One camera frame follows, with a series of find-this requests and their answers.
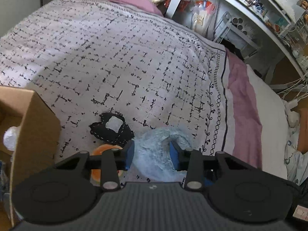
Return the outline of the orange green burger plush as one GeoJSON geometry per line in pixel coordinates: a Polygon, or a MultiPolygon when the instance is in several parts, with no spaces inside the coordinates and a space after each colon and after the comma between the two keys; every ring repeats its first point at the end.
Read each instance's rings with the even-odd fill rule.
{"type": "MultiPolygon", "coordinates": [[[[118,146],[118,145],[111,145],[111,144],[103,144],[97,147],[93,152],[92,156],[99,157],[99,162],[101,162],[101,155],[103,152],[108,151],[108,150],[122,150],[123,148],[118,146]]],[[[101,169],[93,169],[91,171],[91,178],[95,182],[100,182],[101,179],[101,169]]]]}

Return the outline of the black stitched fabric pouch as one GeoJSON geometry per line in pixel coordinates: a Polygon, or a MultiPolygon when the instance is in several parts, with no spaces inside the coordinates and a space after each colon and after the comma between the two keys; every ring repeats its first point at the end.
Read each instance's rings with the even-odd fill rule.
{"type": "Polygon", "coordinates": [[[134,132],[120,113],[103,112],[100,121],[89,125],[90,133],[104,143],[124,147],[134,138],[134,132]]]}

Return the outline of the light blue fluffy plush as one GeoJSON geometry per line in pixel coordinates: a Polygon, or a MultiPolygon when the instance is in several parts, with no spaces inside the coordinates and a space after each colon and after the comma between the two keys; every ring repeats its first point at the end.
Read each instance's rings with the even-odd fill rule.
{"type": "Polygon", "coordinates": [[[181,182],[186,172],[174,169],[170,157],[170,142],[181,149],[191,149],[191,138],[176,127],[160,127],[148,130],[134,139],[133,169],[142,179],[151,182],[181,182]]]}

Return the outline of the pink blanket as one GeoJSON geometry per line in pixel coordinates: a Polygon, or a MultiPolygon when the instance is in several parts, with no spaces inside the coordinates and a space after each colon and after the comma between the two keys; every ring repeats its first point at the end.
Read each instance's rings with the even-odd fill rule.
{"type": "Polygon", "coordinates": [[[223,45],[128,0],[81,0],[95,80],[86,109],[125,115],[137,135],[180,128],[205,155],[262,167],[262,124],[247,66],[223,45]]]}

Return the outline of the brown cardboard box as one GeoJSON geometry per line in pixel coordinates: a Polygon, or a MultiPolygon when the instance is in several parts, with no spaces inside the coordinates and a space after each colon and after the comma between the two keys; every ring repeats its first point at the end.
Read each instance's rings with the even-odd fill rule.
{"type": "Polygon", "coordinates": [[[54,163],[61,123],[34,90],[1,87],[1,136],[10,128],[20,132],[14,151],[1,144],[1,230],[17,222],[12,192],[29,176],[54,163]]]}

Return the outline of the white mattress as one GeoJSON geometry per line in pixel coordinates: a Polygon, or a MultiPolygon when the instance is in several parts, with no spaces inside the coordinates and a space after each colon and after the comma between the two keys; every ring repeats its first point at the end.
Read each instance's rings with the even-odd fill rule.
{"type": "Polygon", "coordinates": [[[256,107],[262,124],[262,170],[287,179],[285,147],[289,138],[289,125],[282,99],[247,66],[249,83],[252,85],[256,107]]]}

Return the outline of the clear plastic ball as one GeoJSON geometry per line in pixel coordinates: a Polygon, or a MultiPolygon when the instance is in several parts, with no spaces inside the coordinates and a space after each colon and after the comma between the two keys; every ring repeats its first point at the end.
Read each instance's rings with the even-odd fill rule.
{"type": "Polygon", "coordinates": [[[12,126],[5,131],[3,135],[3,144],[9,151],[15,151],[18,137],[20,133],[20,126],[12,126]]]}

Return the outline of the white black patterned bedspread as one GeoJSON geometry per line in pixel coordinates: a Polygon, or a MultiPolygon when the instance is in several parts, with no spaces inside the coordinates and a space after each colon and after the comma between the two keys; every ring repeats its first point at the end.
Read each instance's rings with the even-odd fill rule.
{"type": "Polygon", "coordinates": [[[54,0],[1,37],[1,84],[35,90],[61,122],[55,159],[91,150],[120,113],[135,134],[177,127],[204,155],[229,132],[224,46],[129,5],[54,0]]]}

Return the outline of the white desk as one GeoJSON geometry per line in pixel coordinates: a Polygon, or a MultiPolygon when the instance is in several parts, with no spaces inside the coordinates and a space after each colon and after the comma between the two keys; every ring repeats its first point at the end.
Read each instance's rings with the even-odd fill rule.
{"type": "MultiPolygon", "coordinates": [[[[166,12],[166,18],[171,19],[177,10],[177,7],[179,5],[181,0],[171,0],[170,4],[168,6],[167,12],[166,12]]],[[[239,0],[223,0],[227,2],[229,5],[237,9],[239,12],[241,12],[243,15],[245,15],[247,18],[249,18],[255,25],[257,25],[260,30],[262,30],[275,44],[278,46],[280,51],[284,53],[285,57],[291,62],[292,66],[295,68],[297,73],[300,76],[301,80],[305,80],[307,78],[307,73],[303,71],[303,69],[300,67],[300,64],[295,60],[294,56],[290,53],[290,51],[282,44],[281,39],[276,36],[266,25],[262,20],[257,17],[251,10],[249,10],[241,1],[239,0]]]]}

